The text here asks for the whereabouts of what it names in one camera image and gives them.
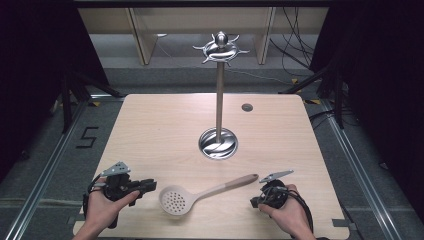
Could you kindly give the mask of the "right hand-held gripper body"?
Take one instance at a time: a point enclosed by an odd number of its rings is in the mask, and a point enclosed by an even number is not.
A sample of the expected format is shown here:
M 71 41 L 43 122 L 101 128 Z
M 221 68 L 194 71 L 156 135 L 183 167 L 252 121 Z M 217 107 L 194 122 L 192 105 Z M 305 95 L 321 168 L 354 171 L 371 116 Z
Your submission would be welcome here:
M 281 177 L 293 173 L 293 170 L 271 173 L 260 180 L 264 186 L 260 189 L 262 194 L 256 199 L 256 204 L 265 204 L 273 208 L 281 208 L 288 198 L 288 188 L 280 180 Z

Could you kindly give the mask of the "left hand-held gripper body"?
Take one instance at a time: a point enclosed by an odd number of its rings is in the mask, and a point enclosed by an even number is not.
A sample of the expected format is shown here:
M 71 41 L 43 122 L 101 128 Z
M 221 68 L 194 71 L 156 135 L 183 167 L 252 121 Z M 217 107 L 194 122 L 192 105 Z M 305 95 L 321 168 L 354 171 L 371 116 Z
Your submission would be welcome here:
M 137 198 L 140 198 L 139 182 L 132 181 L 129 172 L 130 169 L 124 162 L 117 162 L 100 173 L 106 179 L 103 192 L 107 199 L 115 202 L 134 191 L 138 192 Z

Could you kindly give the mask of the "beige slotted skimmer spoon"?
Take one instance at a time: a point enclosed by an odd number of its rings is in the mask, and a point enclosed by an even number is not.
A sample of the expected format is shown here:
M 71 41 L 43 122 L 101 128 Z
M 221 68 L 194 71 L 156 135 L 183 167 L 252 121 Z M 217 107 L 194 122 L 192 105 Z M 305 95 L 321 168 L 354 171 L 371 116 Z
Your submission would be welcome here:
M 182 216 L 187 214 L 198 200 L 246 186 L 256 181 L 258 177 L 258 174 L 248 174 L 196 194 L 190 193 L 178 185 L 167 186 L 160 191 L 159 203 L 166 213 L 174 216 Z

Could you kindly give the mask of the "steel utensil rack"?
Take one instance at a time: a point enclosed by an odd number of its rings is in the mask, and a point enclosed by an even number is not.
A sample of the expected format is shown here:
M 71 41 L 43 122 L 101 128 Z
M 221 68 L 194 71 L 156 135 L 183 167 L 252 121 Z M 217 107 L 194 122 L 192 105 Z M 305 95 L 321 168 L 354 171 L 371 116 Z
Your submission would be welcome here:
M 215 127 L 203 132 L 198 140 L 201 153 L 209 159 L 225 160 L 232 157 L 238 149 L 238 139 L 229 129 L 223 127 L 224 108 L 224 71 L 225 66 L 239 54 L 247 54 L 241 50 L 236 41 L 239 36 L 230 39 L 228 35 L 220 31 L 212 35 L 212 40 L 204 46 L 194 46 L 201 50 L 205 60 L 203 64 L 214 62 L 216 64 L 216 111 Z

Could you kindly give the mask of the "person's left hand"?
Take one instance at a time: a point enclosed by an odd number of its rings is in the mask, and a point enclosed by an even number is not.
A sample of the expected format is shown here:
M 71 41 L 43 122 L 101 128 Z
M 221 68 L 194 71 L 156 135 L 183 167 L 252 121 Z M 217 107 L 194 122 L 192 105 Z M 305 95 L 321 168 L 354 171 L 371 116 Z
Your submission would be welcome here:
M 137 199 L 138 195 L 138 191 L 133 191 L 120 200 L 111 201 L 105 197 L 100 187 L 95 187 L 89 194 L 88 211 L 81 230 L 99 235 L 113 223 L 125 206 Z

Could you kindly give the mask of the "person's right hand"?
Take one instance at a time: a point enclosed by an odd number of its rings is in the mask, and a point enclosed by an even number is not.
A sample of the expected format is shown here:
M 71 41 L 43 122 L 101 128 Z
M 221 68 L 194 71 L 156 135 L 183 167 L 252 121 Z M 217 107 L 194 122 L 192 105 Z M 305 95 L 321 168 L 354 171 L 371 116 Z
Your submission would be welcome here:
M 312 232 L 303 207 L 293 197 L 289 197 L 280 209 L 272 208 L 265 204 L 259 204 L 258 208 L 261 212 L 269 215 L 289 235 L 294 231 L 306 229 Z

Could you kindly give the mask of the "black tripod stand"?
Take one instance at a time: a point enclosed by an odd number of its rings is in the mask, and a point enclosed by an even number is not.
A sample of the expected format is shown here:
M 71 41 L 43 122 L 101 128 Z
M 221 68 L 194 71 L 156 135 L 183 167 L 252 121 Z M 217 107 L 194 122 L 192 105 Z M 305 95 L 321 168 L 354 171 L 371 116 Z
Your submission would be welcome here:
M 328 64 L 326 67 L 323 67 L 321 70 L 307 77 L 305 80 L 303 80 L 299 84 L 295 84 L 293 87 L 287 90 L 283 90 L 282 94 L 294 94 L 319 79 L 321 79 L 322 82 L 318 87 L 317 94 L 322 99 L 327 99 L 331 93 L 334 94 L 335 120 L 338 126 L 341 129 L 343 129 L 344 128 L 344 124 L 342 120 L 343 80 L 335 64 Z
M 115 98 L 123 98 L 125 94 L 120 93 L 109 85 L 96 81 L 86 74 L 78 71 L 69 71 L 61 79 L 61 97 L 63 106 L 64 126 L 62 132 L 67 132 L 73 123 L 73 114 L 71 109 L 71 94 L 75 96 L 78 102 L 87 102 L 91 99 L 86 86 L 93 86 Z

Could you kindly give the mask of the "black curtain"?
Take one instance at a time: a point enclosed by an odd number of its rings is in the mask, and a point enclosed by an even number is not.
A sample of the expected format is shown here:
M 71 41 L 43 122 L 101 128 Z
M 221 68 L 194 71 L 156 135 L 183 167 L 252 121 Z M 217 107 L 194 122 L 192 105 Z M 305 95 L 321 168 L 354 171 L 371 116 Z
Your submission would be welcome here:
M 424 223 L 424 0 L 329 0 L 313 56 L 350 104 Z
M 0 182 L 71 71 L 108 83 L 74 0 L 0 0 Z

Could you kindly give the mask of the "light wooden shelf unit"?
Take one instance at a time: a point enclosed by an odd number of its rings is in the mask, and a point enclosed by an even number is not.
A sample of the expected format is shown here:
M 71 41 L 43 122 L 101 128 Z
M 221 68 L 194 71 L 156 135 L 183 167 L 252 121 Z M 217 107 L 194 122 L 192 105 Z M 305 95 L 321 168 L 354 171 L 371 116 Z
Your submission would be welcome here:
M 326 7 L 190 7 L 190 8 L 81 8 L 90 34 L 131 34 L 140 63 L 150 62 L 160 34 L 251 34 L 257 61 L 266 61 L 270 36 L 296 27 L 302 34 L 321 32 Z

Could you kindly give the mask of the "aluminium floor rail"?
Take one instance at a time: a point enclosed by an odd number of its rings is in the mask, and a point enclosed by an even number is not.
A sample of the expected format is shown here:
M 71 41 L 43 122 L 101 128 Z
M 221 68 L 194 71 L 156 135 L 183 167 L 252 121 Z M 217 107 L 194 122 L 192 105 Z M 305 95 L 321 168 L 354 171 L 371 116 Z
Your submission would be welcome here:
M 0 183 L 0 240 L 68 240 L 81 193 L 65 158 L 77 128 L 62 130 L 62 111 L 48 118 Z
M 360 159 L 354 150 L 345 131 L 339 126 L 336 117 L 331 117 L 329 120 L 330 127 L 334 132 L 336 139 L 341 146 L 347 161 L 357 179 L 357 182 L 387 240 L 402 240 L 393 218 L 382 201 L 382 198 L 377 193 L 369 175 L 363 167 Z

